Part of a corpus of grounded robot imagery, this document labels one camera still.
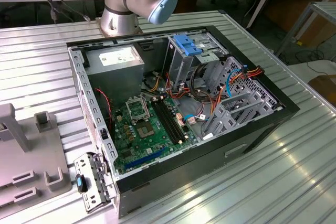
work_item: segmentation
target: aluminum workbench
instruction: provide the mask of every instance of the aluminum workbench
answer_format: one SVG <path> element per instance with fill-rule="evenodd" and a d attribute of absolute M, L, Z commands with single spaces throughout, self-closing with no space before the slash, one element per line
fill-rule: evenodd
<path fill-rule="evenodd" d="M 101 38 L 95 22 L 4 29 L 0 33 L 0 103 L 17 119 L 48 110 L 57 116 L 72 190 L 1 223 L 335 223 L 335 109 L 229 16 L 173 15 L 144 32 L 215 25 L 301 110 L 256 150 L 118 220 L 111 205 L 87 215 L 73 161 L 93 151 L 76 97 L 65 43 Z"/>

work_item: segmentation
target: green circuit board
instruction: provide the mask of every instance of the green circuit board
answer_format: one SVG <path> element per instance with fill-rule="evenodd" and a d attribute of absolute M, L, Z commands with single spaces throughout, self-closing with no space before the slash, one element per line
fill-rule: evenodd
<path fill-rule="evenodd" d="M 185 138 L 182 143 L 174 144 L 163 127 L 159 116 L 157 116 L 153 108 L 154 104 L 151 102 L 146 102 L 145 104 L 148 108 L 150 118 L 146 121 L 139 120 L 133 124 L 126 105 L 115 108 L 112 111 L 113 115 L 121 116 L 119 121 L 115 121 L 114 141 L 114 145 L 118 151 L 118 158 L 114 162 L 114 165 L 120 174 L 153 162 L 157 158 L 162 158 L 186 147 L 190 147 L 196 142 L 196 138 L 189 126 L 181 127 L 176 124 L 187 138 Z M 177 123 L 176 113 L 178 113 L 178 111 L 173 100 L 166 98 L 164 105 L 170 109 L 170 116 Z M 134 109 L 135 111 L 141 111 L 141 108 Z M 129 167 L 132 162 L 136 162 L 142 158 L 150 158 L 151 156 L 154 157 L 145 162 L 141 162 L 139 165 Z"/>

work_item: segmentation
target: blue connector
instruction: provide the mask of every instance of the blue connector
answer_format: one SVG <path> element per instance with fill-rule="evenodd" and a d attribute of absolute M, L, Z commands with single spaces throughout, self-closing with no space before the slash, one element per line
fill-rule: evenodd
<path fill-rule="evenodd" d="M 203 51 L 195 46 L 195 44 L 186 35 L 174 35 L 176 43 L 184 50 L 185 55 L 200 55 Z"/>

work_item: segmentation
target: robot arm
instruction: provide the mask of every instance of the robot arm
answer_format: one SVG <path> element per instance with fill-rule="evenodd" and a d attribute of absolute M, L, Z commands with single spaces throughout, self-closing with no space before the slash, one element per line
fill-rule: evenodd
<path fill-rule="evenodd" d="M 101 29 L 107 36 L 134 34 L 137 15 L 154 24 L 162 24 L 172 15 L 177 0 L 105 0 Z"/>

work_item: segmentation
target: blue cable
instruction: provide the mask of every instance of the blue cable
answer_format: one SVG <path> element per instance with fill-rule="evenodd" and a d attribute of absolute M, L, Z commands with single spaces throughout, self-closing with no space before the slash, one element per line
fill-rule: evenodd
<path fill-rule="evenodd" d="M 226 92 L 227 92 L 227 94 L 229 95 L 229 97 L 232 97 L 231 92 L 230 92 L 230 87 L 229 87 L 230 77 L 231 77 L 231 75 L 232 75 L 234 72 L 240 72 L 240 71 L 241 71 L 241 69 L 236 68 L 236 69 L 232 70 L 231 73 L 230 73 L 230 74 L 228 75 L 228 77 L 227 77 L 227 80 L 226 80 Z"/>
<path fill-rule="evenodd" d="M 187 119 L 189 119 L 189 118 L 193 118 L 193 117 L 194 117 L 193 114 L 189 114 L 189 115 L 186 115 L 186 116 L 184 117 L 184 120 L 187 120 Z"/>

